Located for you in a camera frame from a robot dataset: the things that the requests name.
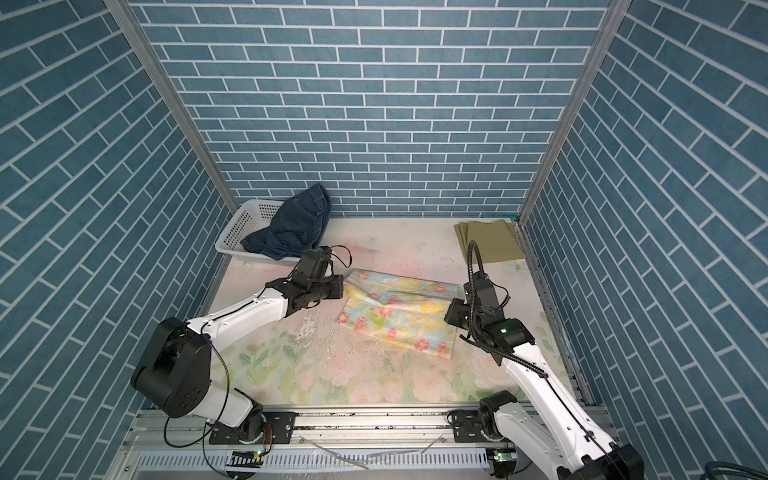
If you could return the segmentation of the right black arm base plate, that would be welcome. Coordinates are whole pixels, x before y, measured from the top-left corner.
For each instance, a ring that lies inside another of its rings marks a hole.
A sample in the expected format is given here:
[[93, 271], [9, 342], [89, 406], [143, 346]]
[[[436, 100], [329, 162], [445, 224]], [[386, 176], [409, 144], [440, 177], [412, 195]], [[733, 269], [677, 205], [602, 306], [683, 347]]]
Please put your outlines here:
[[532, 438], [529, 425], [510, 408], [454, 409], [446, 420], [456, 443], [520, 443]]

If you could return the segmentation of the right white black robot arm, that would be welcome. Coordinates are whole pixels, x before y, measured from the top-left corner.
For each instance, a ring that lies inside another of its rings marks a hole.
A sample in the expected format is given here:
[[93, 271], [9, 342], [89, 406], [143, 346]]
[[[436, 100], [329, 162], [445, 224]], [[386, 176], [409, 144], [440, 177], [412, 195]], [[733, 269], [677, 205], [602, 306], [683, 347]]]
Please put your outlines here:
[[505, 315], [488, 275], [471, 273], [464, 291], [445, 321], [467, 331], [461, 339], [489, 354], [539, 417], [532, 419], [514, 395], [498, 392], [479, 402], [485, 434], [512, 441], [549, 479], [643, 479], [640, 453], [619, 444], [578, 403], [527, 327]]

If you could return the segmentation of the floral pastel skirt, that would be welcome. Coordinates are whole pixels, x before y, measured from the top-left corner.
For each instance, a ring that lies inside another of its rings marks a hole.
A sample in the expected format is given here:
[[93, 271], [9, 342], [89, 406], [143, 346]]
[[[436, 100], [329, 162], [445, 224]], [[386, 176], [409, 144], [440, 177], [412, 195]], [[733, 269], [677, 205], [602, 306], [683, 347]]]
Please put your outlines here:
[[445, 321], [461, 287], [437, 281], [353, 270], [344, 281], [346, 305], [337, 323], [373, 339], [441, 359], [453, 355], [457, 329]]

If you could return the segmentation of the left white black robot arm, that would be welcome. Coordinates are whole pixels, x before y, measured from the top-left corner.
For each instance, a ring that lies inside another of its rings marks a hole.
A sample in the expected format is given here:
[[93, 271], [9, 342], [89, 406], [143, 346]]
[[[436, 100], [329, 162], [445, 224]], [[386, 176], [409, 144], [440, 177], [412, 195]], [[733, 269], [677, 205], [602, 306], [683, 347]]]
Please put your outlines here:
[[168, 418], [193, 415], [213, 427], [226, 427], [240, 443], [264, 440], [269, 431], [263, 406], [211, 374], [212, 361], [224, 364], [223, 350], [256, 330], [323, 300], [343, 296], [344, 276], [334, 272], [333, 249], [302, 253], [288, 276], [272, 280], [257, 294], [206, 316], [183, 321], [170, 317], [155, 328], [135, 367], [131, 386]]

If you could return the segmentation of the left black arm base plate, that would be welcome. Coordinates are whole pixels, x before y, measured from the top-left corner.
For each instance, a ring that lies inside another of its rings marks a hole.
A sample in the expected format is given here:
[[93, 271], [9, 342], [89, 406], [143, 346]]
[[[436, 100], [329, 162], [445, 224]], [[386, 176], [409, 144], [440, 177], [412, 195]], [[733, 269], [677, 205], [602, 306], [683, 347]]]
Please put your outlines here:
[[253, 438], [247, 438], [245, 427], [228, 427], [217, 423], [209, 436], [212, 445], [264, 445], [289, 444], [293, 435], [296, 414], [288, 411], [263, 412], [257, 420]]

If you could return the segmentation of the olive green skirt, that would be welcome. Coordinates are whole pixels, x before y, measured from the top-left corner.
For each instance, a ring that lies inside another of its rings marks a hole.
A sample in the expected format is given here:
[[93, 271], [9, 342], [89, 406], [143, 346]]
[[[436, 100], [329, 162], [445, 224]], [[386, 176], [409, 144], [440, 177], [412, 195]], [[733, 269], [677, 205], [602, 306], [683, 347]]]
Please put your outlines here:
[[525, 258], [515, 226], [510, 222], [460, 222], [454, 225], [454, 231], [464, 259], [467, 259], [467, 249], [471, 241], [476, 242], [483, 262], [499, 263]]

